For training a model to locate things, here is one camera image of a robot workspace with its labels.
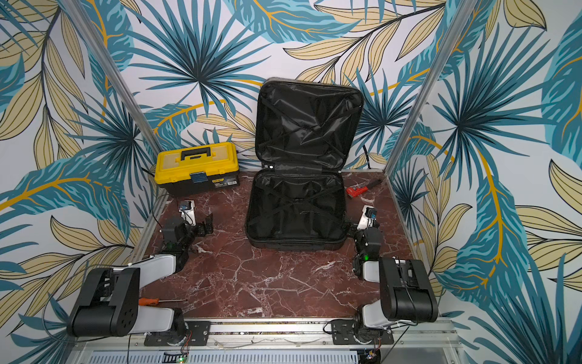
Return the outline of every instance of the suitcase strap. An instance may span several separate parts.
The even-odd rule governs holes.
[[[306,128],[305,126],[299,125],[295,120],[293,120],[292,118],[290,118],[289,116],[287,116],[285,113],[283,113],[281,110],[277,109],[273,104],[271,104],[269,101],[267,101],[266,99],[261,99],[261,102],[268,107],[272,112],[276,113],[280,118],[285,118],[288,121],[290,121],[291,123],[295,124],[296,126],[298,126],[297,129],[293,129],[289,132],[284,132],[281,133],[280,135],[276,136],[275,138],[271,139],[271,140],[267,140],[266,142],[262,142],[261,144],[258,145],[259,148],[265,147],[265,146],[269,146],[270,144],[274,143],[275,141],[287,136],[287,135],[291,135],[291,134],[295,134],[296,132],[300,131],[300,130],[305,130],[308,132],[311,132],[315,135],[317,135],[323,142],[325,142],[327,145],[329,145],[331,147],[331,149],[333,149],[336,153],[338,153],[340,156],[343,156],[344,153],[339,150],[336,146],[334,146],[329,140],[327,140],[326,138],[324,138],[323,136],[321,136],[321,134],[319,134],[316,129],[321,129],[325,124],[327,124],[330,121],[334,121],[337,119],[341,119],[341,118],[345,118],[346,116],[349,116],[351,114],[355,114],[357,112],[359,112],[359,109],[351,109],[349,111],[346,111],[344,113],[342,113],[339,116],[335,116],[333,118],[328,118],[325,122],[323,122],[321,125],[314,125],[311,126],[309,128]]]
[[[328,190],[318,192],[318,193],[316,193],[316,194],[314,194],[312,196],[309,196],[309,197],[306,197],[306,198],[300,199],[300,200],[290,199],[289,197],[287,197],[285,195],[282,195],[281,193],[279,193],[279,192],[277,192],[277,191],[275,191],[272,188],[267,187],[267,186],[259,186],[259,185],[257,185],[257,187],[260,188],[260,189],[262,189],[263,191],[266,191],[266,192],[268,192],[268,193],[270,193],[270,194],[272,194],[274,196],[277,196],[278,198],[280,198],[280,199],[288,202],[288,204],[279,206],[279,207],[271,210],[271,214],[273,214],[273,215],[275,215],[277,213],[280,213],[283,210],[287,210],[287,209],[289,209],[289,208],[291,208],[293,206],[296,206],[297,204],[300,204],[301,203],[301,204],[309,205],[310,210],[312,212],[325,215],[330,220],[332,220],[332,221],[334,221],[334,222],[336,222],[336,223],[338,223],[340,225],[343,225],[343,221],[342,220],[338,219],[337,217],[333,216],[329,212],[327,212],[327,211],[325,211],[325,210],[323,210],[323,209],[321,209],[321,208],[313,205],[312,203],[310,203],[310,201],[312,201],[312,200],[315,200],[315,199],[318,199],[320,197],[324,197],[324,196],[330,195],[333,192],[336,192],[338,190],[341,190],[342,189],[341,186],[335,186],[334,188],[330,188]],[[249,225],[256,224],[257,222],[261,221],[261,219],[262,219],[262,216],[257,216],[255,218],[253,218],[251,221],[249,221]]]

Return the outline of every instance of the open suitcase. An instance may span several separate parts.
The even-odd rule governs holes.
[[[269,79],[258,96],[246,234],[257,248],[335,250],[347,238],[340,174],[364,98],[358,89]]]

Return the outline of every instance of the yellow toolbox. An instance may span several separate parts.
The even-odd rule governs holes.
[[[238,186],[235,145],[224,142],[161,152],[155,166],[155,181],[176,197]]]

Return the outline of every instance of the wire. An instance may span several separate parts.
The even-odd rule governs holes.
[[[127,364],[129,364],[129,344],[131,343],[131,341],[132,341],[132,335],[129,334],[129,339],[127,341],[127,357],[125,358]]]
[[[380,362],[380,364],[384,363],[384,360],[386,360],[386,358],[388,357],[388,355],[390,355],[390,353],[392,352],[392,349],[394,349],[394,347],[396,346],[396,344],[398,344],[398,342],[400,341],[400,339],[404,336],[404,334],[406,334],[406,332],[408,331],[409,328],[410,328],[410,325],[408,327],[406,327],[406,330],[404,330],[404,332],[401,333],[400,336],[398,336],[398,339],[397,340],[394,340],[394,344],[392,344],[392,347],[390,348],[390,350],[382,358],[382,361]]]
[[[44,320],[44,316],[45,313],[47,312],[47,307],[48,304],[50,303],[51,299],[56,295],[56,293],[59,291],[59,289],[61,289],[65,283],[69,282],[71,279],[73,279],[75,276],[77,276],[78,274],[85,272],[86,270],[88,270],[91,267],[97,267],[97,266],[104,266],[104,267],[118,267],[118,266],[113,266],[111,264],[91,264],[90,266],[85,267],[85,269],[80,270],[78,272],[76,272],[74,275],[71,275],[69,278],[65,279],[63,283],[61,283],[61,285],[59,287],[57,287],[52,294],[50,294],[50,296],[48,297],[48,301],[46,302],[46,304],[44,305],[43,309],[42,309],[42,315],[41,315],[41,319],[42,319],[42,327],[44,329],[44,331],[54,340],[60,341],[60,342],[66,342],[66,343],[77,343],[77,342],[89,342],[89,341],[96,341],[96,340],[101,340],[104,338],[107,338],[108,336],[103,336],[103,337],[98,337],[95,339],[88,339],[88,340],[63,340],[61,338],[58,338],[56,336],[54,336],[53,334],[51,334],[48,329],[47,329],[47,322]]]

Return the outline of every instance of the red marble tabletop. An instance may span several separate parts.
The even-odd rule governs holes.
[[[182,308],[186,317],[349,317],[358,306],[379,299],[378,284],[360,281],[352,273],[354,242],[350,238],[335,251],[278,252],[252,247],[244,234],[244,219],[253,176],[253,172],[242,172],[238,187],[191,197],[198,221],[214,214],[214,234],[196,238],[186,267],[145,287],[142,297],[187,299],[163,305]],[[382,174],[343,174],[346,187],[374,178]],[[378,209],[385,240],[382,255],[411,258],[386,182],[348,199],[347,217],[357,222],[365,204]],[[179,213],[171,201],[160,222],[174,215]],[[159,251],[161,245],[162,236],[156,230],[146,254]]]

